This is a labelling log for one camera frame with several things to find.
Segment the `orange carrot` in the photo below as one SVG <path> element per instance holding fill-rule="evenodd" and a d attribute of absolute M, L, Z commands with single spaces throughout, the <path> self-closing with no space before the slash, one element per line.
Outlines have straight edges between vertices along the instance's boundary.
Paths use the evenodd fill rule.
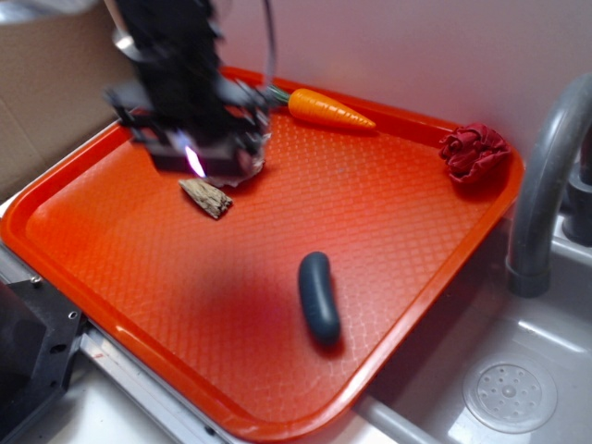
<path fill-rule="evenodd" d="M 369 118 L 319 92 L 299 88 L 288 94 L 275 85 L 270 90 L 276 100 L 287 105 L 290 114 L 300 120 L 350 130 L 373 130 L 376 127 Z"/>

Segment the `stainless steel sink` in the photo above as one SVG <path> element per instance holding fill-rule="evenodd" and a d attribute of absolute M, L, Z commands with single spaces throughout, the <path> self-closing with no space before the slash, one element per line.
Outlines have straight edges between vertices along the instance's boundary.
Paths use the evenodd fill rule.
<path fill-rule="evenodd" d="M 439 442 L 590 442 L 592 250 L 556 237 L 551 289 L 523 299 L 506 290 L 508 228 L 489 235 L 367 394 Z"/>

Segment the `red cloth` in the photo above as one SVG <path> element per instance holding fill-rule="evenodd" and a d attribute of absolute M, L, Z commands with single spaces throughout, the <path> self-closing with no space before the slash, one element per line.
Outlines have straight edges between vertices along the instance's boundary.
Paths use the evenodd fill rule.
<path fill-rule="evenodd" d="M 482 123 L 457 128 L 440 143 L 440 157 L 446 160 L 450 178 L 458 183 L 473 183 L 509 156 L 510 146 L 493 129 Z"/>

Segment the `piece of wood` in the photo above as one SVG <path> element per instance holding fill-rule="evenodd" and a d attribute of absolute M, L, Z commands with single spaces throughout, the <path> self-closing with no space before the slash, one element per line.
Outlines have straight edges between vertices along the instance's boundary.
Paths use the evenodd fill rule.
<path fill-rule="evenodd" d="M 232 205 L 232 199 L 204 180 L 198 178 L 182 179 L 179 181 L 179 185 L 208 215 L 214 219 L 218 219 L 221 215 L 226 213 L 228 208 Z"/>

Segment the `drain strainer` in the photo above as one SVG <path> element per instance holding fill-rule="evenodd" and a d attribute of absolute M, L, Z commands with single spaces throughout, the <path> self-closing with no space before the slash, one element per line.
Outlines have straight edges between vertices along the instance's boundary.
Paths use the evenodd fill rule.
<path fill-rule="evenodd" d="M 480 422 L 504 433 L 525 433 L 542 426 L 557 405 L 557 389 L 549 372 L 514 354 L 491 355 L 471 367 L 463 395 Z"/>

